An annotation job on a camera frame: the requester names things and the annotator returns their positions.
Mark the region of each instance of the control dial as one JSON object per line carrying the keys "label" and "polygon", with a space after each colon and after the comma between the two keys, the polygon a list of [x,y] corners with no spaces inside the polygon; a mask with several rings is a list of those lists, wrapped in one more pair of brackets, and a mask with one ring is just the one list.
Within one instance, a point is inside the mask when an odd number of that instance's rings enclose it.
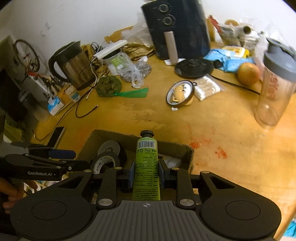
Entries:
{"label": "control dial", "polygon": [[163,19],[163,23],[165,25],[172,25],[174,24],[176,21],[175,17],[173,15],[167,15],[166,17],[164,17]]}
{"label": "control dial", "polygon": [[169,6],[166,5],[166,4],[161,4],[161,5],[159,5],[158,9],[159,9],[159,11],[161,11],[161,12],[168,12],[168,11],[170,10]]}

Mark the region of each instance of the green tube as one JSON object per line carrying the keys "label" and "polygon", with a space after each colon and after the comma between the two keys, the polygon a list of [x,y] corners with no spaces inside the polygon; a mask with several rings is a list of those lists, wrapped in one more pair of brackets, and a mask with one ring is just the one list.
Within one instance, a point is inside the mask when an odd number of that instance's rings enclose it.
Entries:
{"label": "green tube", "polygon": [[141,132],[137,143],[135,178],[133,182],[133,200],[160,200],[158,180],[157,140],[153,131]]}

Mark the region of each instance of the yellow package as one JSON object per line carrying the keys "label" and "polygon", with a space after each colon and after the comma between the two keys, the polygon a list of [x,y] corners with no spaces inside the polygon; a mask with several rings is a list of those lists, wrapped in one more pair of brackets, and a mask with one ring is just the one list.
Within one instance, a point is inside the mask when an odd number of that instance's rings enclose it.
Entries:
{"label": "yellow package", "polygon": [[235,52],[234,57],[237,57],[237,58],[247,58],[250,56],[250,51],[243,47],[225,46],[222,49]]}

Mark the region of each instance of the white power strip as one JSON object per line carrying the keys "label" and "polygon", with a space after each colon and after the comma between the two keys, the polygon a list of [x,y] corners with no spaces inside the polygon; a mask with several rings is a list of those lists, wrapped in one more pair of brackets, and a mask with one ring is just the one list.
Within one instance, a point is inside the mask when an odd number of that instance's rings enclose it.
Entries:
{"label": "white power strip", "polygon": [[119,40],[116,43],[113,43],[111,45],[109,45],[108,47],[106,47],[105,49],[103,49],[102,51],[96,53],[94,55],[94,57],[97,57],[98,60],[106,57],[108,54],[111,54],[112,52],[114,52],[115,50],[123,47],[124,45],[126,45],[128,43],[128,41],[126,40]]}

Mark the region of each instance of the human hand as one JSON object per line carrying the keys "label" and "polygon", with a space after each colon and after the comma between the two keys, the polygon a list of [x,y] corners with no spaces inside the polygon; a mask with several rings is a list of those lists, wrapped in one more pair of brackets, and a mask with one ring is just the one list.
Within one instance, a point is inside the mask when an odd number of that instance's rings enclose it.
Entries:
{"label": "human hand", "polygon": [[[37,189],[37,184],[33,180],[25,181],[27,185],[33,189]],[[9,214],[15,203],[21,200],[24,196],[24,183],[16,188],[11,183],[0,177],[0,192],[8,195],[8,202],[3,203],[5,213]]]}

